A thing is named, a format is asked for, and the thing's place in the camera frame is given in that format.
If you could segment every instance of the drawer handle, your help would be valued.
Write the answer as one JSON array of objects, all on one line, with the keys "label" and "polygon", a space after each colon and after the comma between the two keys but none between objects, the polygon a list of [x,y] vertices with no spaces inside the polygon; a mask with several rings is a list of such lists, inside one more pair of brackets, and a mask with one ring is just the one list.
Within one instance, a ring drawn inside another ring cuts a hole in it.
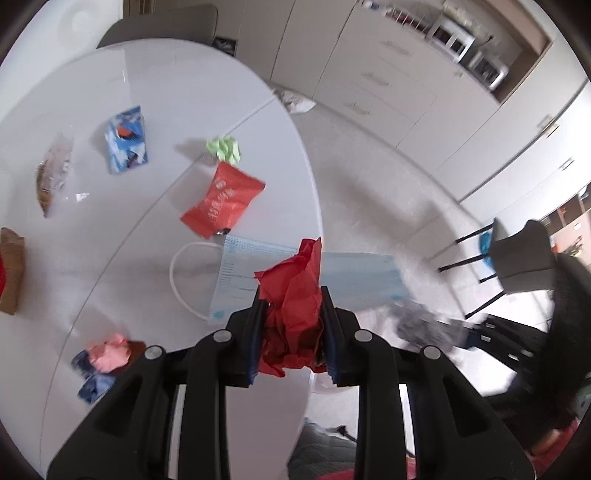
[{"label": "drawer handle", "polygon": [[357,106],[357,102],[344,103],[345,107],[350,108],[358,115],[371,115],[371,110],[363,110]]},{"label": "drawer handle", "polygon": [[387,80],[384,80],[382,77],[378,77],[374,73],[367,72],[367,73],[362,73],[361,75],[363,77],[365,77],[366,79],[368,79],[370,82],[374,82],[376,85],[379,85],[380,87],[389,87],[390,86],[390,82],[388,82]]},{"label": "drawer handle", "polygon": [[391,40],[382,40],[381,44],[385,47],[388,47],[390,50],[394,50],[394,51],[404,55],[405,57],[410,56],[410,52],[408,50],[406,50],[405,48],[399,47]]},{"label": "drawer handle", "polygon": [[550,138],[552,134],[558,130],[559,126],[560,125],[557,123],[552,123],[548,125],[544,130],[544,135],[546,136],[546,138]]}]

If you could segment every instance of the pink crumpled paper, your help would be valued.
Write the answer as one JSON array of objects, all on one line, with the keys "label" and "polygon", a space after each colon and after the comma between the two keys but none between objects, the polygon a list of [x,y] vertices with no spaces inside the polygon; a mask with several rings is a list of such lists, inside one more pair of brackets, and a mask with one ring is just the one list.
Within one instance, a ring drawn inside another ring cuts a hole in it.
[{"label": "pink crumpled paper", "polygon": [[93,345],[86,349],[88,360],[97,371],[107,374],[124,367],[129,362],[131,348],[129,342],[120,333],[114,334],[109,340],[100,345]]}]

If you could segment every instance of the red snack bag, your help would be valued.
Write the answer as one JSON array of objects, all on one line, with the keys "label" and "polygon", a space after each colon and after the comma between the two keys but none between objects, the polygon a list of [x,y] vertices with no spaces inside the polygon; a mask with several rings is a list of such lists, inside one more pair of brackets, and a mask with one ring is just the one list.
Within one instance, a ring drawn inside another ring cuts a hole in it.
[{"label": "red snack bag", "polygon": [[185,213],[181,220],[195,233],[210,238],[214,233],[236,225],[246,207],[264,188],[264,182],[220,162],[203,201]]},{"label": "red snack bag", "polygon": [[269,302],[263,328],[259,372],[284,377],[284,368],[318,365],[316,352],[323,325],[320,321],[322,291],[320,239],[303,239],[299,252],[264,272],[255,272],[261,284],[259,297]]}]

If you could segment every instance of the blue snack package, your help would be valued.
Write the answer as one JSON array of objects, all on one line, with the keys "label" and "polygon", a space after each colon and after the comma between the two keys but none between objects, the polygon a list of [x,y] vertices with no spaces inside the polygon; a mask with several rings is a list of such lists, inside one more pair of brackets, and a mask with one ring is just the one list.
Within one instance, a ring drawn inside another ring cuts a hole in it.
[{"label": "blue snack package", "polygon": [[148,162],[141,108],[115,115],[105,133],[111,173],[122,173]]}]

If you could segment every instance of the green crumpled paper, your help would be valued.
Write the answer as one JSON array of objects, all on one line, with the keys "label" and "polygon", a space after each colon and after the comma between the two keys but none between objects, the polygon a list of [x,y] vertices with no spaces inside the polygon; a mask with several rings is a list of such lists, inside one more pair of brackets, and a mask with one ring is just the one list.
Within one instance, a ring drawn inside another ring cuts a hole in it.
[{"label": "green crumpled paper", "polygon": [[236,166],[240,161],[240,148],[234,137],[216,137],[207,142],[206,148],[220,161]]}]

